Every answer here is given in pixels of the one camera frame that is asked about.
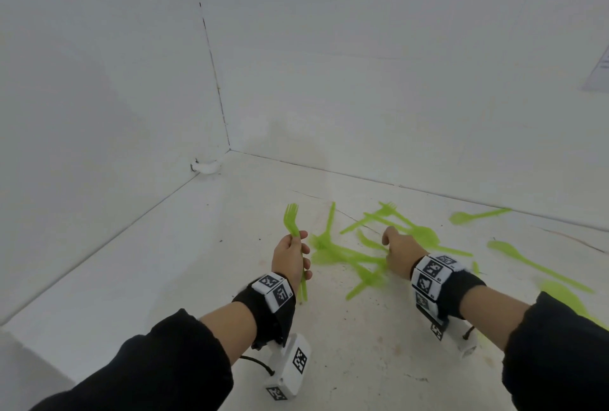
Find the black long sleeve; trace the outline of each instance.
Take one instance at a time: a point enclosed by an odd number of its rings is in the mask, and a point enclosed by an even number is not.
[[[512,332],[503,364],[520,411],[607,407],[609,331],[545,292]]]
[[[232,390],[231,365],[211,331],[186,310],[127,340],[105,367],[32,411],[216,410]]]

